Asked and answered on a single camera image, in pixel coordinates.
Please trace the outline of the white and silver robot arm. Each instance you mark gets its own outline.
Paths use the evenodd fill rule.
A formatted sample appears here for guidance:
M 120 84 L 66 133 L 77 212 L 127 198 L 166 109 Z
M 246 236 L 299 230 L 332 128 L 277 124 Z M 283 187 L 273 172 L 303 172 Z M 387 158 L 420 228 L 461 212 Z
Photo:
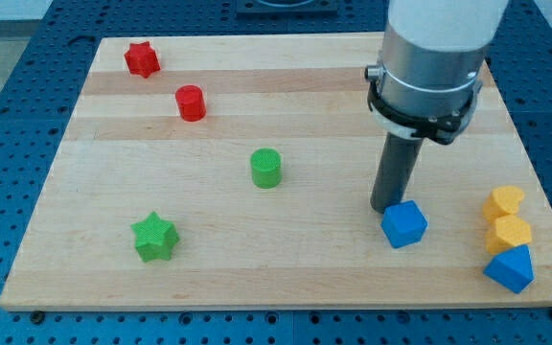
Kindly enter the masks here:
M 508 0 L 391 0 L 368 107 L 389 133 L 448 145 L 465 130 Z

